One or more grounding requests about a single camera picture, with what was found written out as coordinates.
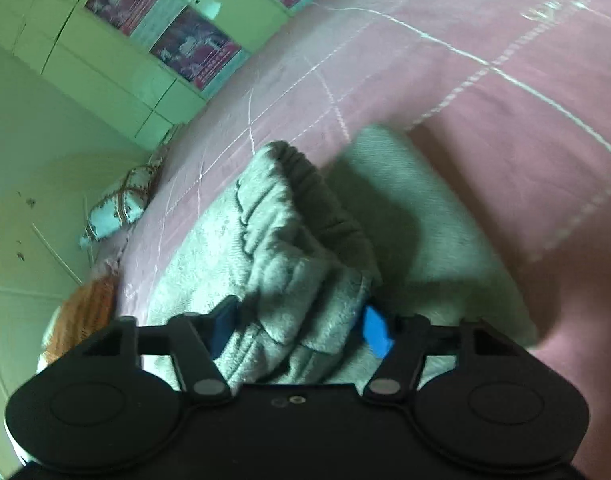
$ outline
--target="mattress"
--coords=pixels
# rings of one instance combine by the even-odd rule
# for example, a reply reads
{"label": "mattress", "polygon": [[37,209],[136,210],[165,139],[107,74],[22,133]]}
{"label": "mattress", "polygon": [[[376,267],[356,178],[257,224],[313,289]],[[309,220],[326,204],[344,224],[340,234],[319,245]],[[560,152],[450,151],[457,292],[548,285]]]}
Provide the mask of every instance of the mattress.
{"label": "mattress", "polygon": [[143,218],[108,242],[120,314],[145,321],[176,248],[260,146],[325,167],[371,123],[409,136],[492,240],[535,354],[590,405],[575,464],[611,480],[611,0],[317,0],[173,140]]}

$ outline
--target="white patterned pillow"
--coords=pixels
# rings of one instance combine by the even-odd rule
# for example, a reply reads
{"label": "white patterned pillow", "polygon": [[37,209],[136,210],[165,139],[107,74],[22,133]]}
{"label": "white patterned pillow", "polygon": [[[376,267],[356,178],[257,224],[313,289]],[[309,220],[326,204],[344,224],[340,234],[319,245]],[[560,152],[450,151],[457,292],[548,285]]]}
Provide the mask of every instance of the white patterned pillow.
{"label": "white patterned pillow", "polygon": [[106,190],[88,215],[86,230],[79,240],[81,248],[107,238],[143,215],[158,166],[158,163],[137,166]]}

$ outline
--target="bed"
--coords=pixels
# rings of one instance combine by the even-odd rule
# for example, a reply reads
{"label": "bed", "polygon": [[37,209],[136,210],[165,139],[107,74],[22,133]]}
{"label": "bed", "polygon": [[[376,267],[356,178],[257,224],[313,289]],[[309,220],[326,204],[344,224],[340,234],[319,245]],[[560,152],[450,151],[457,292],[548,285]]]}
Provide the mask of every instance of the bed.
{"label": "bed", "polygon": [[121,255],[146,319],[198,215],[263,144],[326,166],[365,125],[412,139],[521,285],[535,354],[591,408],[575,464],[611,480],[611,0],[317,0],[169,145]]}

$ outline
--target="gray fabric garment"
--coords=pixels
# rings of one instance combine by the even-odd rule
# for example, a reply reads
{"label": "gray fabric garment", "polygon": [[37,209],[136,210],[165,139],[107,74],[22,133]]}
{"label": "gray fabric garment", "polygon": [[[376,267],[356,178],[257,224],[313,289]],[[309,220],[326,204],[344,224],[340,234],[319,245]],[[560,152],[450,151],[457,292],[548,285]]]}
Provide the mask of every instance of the gray fabric garment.
{"label": "gray fabric garment", "polygon": [[[242,299],[216,361],[229,384],[365,385],[378,359],[351,329],[371,295],[435,324],[484,317],[521,344],[536,330],[466,209],[402,136],[365,129],[324,181],[285,142],[257,152],[201,216],[157,284],[148,324]],[[431,358],[424,381],[453,360]],[[144,368],[170,384],[170,360]]]}

